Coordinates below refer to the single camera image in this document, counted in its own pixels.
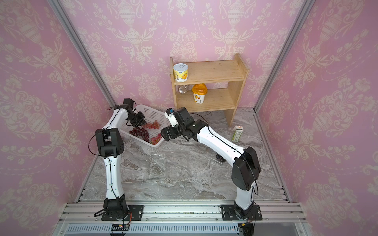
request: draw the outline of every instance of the fruit label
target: fruit label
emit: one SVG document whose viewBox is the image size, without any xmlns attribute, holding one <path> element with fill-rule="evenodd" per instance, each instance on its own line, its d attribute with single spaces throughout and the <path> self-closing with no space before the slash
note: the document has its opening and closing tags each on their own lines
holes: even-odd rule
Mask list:
<svg viewBox="0 0 378 236">
<path fill-rule="evenodd" d="M 205 99 L 205 95 L 199 95 L 199 94 L 193 93 L 193 96 L 194 96 L 195 102 L 199 104 L 202 104 Z"/>
<path fill-rule="evenodd" d="M 175 64 L 173 67 L 175 81 L 184 82 L 188 80 L 188 65 L 184 63 Z"/>
</svg>

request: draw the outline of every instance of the aluminum frame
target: aluminum frame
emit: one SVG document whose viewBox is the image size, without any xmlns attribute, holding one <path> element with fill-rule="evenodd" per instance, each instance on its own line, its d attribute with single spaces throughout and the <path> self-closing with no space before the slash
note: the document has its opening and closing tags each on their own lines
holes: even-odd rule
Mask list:
<svg viewBox="0 0 378 236">
<path fill-rule="evenodd" d="M 221 205 L 231 205 L 232 200 L 143 200 L 127 201 L 129 205 L 144 205 L 141 221 L 133 225 L 155 223 L 199 224 L 199 223 L 244 223 L 245 221 L 223 221 Z M 306 223 L 299 203 L 288 201 L 256 201 L 260 205 L 262 221 L 258 223 Z M 93 214 L 103 208 L 102 201 L 80 201 L 70 203 L 61 215 L 55 232 L 63 231 L 68 224 L 119 224 L 120 221 L 101 221 Z"/>
<path fill-rule="evenodd" d="M 51 8 L 53 9 L 56 17 L 62 24 L 64 30 L 66 31 L 68 37 L 71 39 L 72 44 L 75 46 L 77 52 L 83 59 L 85 65 L 87 66 L 89 72 L 93 76 L 94 80 L 96 81 L 98 87 L 100 88 L 102 94 L 104 95 L 106 101 L 109 103 L 110 106 L 116 105 L 116 102 L 110 93 L 108 87 L 106 86 L 105 82 L 102 80 L 102 77 L 97 70 L 95 64 L 93 63 L 91 56 L 89 55 L 87 49 L 85 48 L 83 42 L 80 39 L 79 34 L 77 33 L 75 27 L 73 26 L 70 18 L 68 17 L 64 7 L 60 3 L 59 0 L 47 0 L 50 4 Z"/>
<path fill-rule="evenodd" d="M 64 29 L 66 30 L 68 36 L 72 40 L 75 48 L 79 52 L 83 61 L 88 67 L 88 70 L 94 77 L 96 83 L 98 84 L 100 90 L 104 94 L 106 100 L 110 106 L 116 104 L 114 98 L 112 97 L 108 87 L 102 80 L 99 71 L 96 69 L 91 57 L 86 50 L 83 42 L 81 41 L 78 33 L 76 32 L 73 24 L 71 23 L 67 13 L 65 12 L 63 6 L 59 0 L 47 0 L 56 14 L 59 21 L 62 23 Z M 258 117 L 258 111 L 262 107 L 263 101 L 266 98 L 269 89 L 271 88 L 274 78 L 276 77 L 281 65 L 283 64 L 286 56 L 289 53 L 291 46 L 294 43 L 296 36 L 298 35 L 307 15 L 310 12 L 312 5 L 315 0 L 305 0 L 299 11 L 298 16 L 290 29 L 288 38 L 286 39 L 284 46 L 273 66 L 271 73 L 269 74 L 268 80 L 263 87 L 262 93 L 260 94 L 255 110 L 255 120 L 259 127 L 259 131 L 263 137 L 264 145 L 268 149 L 268 156 L 271 160 L 273 170 L 276 174 L 279 184 L 281 184 L 284 189 L 287 189 L 284 181 L 282 180 L 282 175 L 277 167 L 275 158 L 270 150 L 269 143 L 267 141 L 264 130 L 262 129 L 260 119 Z M 220 220 L 222 218 L 221 213 L 218 211 L 219 207 L 223 204 L 233 204 L 233 201 L 227 200 L 207 200 L 207 201 L 127 201 L 130 205 L 143 204 L 145 206 L 144 214 L 142 217 L 142 222 L 145 224 L 158 223 L 158 222 L 172 222 L 172 223 L 217 223 L 224 224 L 227 221 Z M 289 201 L 256 201 L 260 205 L 263 220 L 259 222 L 294 222 L 296 225 L 307 225 L 305 221 L 305 216 L 302 209 L 298 203 L 290 203 Z M 98 202 L 78 202 L 75 204 L 67 204 L 58 224 L 53 233 L 53 235 L 62 235 L 64 231 L 61 229 L 67 229 L 68 224 L 77 224 L 79 222 L 98 224 L 98 217 L 93 217 L 93 213 L 102 209 L 102 201 Z"/>
</svg>

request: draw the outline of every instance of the damask wall pattern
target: damask wall pattern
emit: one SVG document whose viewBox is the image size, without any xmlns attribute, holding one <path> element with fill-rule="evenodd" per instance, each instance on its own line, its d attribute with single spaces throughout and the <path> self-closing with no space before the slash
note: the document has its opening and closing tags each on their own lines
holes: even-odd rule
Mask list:
<svg viewBox="0 0 378 236">
<path fill-rule="evenodd" d="M 1 234 L 48 236 L 109 105 L 47 1 L 0 1 L 0 23 Z"/>
<path fill-rule="evenodd" d="M 303 2 L 60 1 L 116 101 L 131 96 L 152 107 L 173 106 L 169 57 L 230 60 L 235 53 L 251 68 L 239 105 L 253 107 Z"/>
<path fill-rule="evenodd" d="M 313 235 L 378 235 L 378 2 L 316 1 L 260 118 Z"/>
</svg>

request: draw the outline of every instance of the canned food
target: canned food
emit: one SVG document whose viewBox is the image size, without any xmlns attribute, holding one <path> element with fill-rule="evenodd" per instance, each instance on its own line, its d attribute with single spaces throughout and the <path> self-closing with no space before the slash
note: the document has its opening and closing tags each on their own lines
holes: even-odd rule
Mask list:
<svg viewBox="0 0 378 236">
<path fill-rule="evenodd" d="M 204 83 L 198 83 L 192 87 L 193 97 L 196 103 L 202 104 L 208 88 Z"/>
<path fill-rule="evenodd" d="M 177 82 L 184 82 L 188 80 L 188 65 L 184 63 L 177 63 L 173 66 L 174 78 Z"/>
</svg>

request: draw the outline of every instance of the red grapes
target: red grapes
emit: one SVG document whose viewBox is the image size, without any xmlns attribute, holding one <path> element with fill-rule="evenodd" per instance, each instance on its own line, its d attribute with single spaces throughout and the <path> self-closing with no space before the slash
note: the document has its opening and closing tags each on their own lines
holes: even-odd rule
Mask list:
<svg viewBox="0 0 378 236">
<path fill-rule="evenodd" d="M 158 123 L 157 120 L 155 120 L 153 123 L 147 123 L 142 126 L 145 129 L 160 129 L 160 124 Z"/>
<path fill-rule="evenodd" d="M 129 133 L 131 135 L 134 135 L 135 137 L 138 137 L 146 142 L 149 142 L 150 136 L 148 134 L 148 131 L 143 128 L 135 127 L 133 130 L 130 130 Z"/>
<path fill-rule="evenodd" d="M 147 129 L 160 129 L 160 124 L 155 120 L 153 123 L 143 125 L 142 128 L 135 127 L 133 130 L 130 130 L 129 133 L 153 145 L 157 144 L 161 139 L 161 134 L 159 133 L 156 137 L 153 137 L 150 142 L 150 136 Z"/>
</svg>

